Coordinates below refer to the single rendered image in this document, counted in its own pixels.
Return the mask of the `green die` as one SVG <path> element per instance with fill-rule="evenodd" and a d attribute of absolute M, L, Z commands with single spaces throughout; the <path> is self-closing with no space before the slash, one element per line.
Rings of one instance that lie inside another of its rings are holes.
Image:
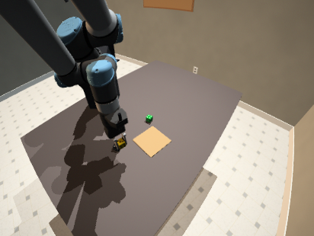
<path fill-rule="evenodd" d="M 151 122 L 152 122 L 152 116 L 151 116 L 151 115 L 148 115 L 148 116 L 146 117 L 146 121 L 149 122 L 149 123 L 151 123 Z"/>

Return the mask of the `yellow die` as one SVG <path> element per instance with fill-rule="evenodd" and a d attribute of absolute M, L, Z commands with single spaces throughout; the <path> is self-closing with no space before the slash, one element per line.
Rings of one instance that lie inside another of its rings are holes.
<path fill-rule="evenodd" d="M 118 143 L 120 149 L 122 149 L 126 146 L 126 143 L 122 138 L 118 139 L 117 143 Z"/>

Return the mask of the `peach flat mat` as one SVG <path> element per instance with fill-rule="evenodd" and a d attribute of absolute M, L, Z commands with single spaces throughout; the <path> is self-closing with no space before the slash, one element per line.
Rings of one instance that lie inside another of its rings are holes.
<path fill-rule="evenodd" d="M 168 143 L 169 138 L 159 132 L 154 126 L 133 139 L 133 141 L 149 156 L 152 157 L 162 150 Z"/>

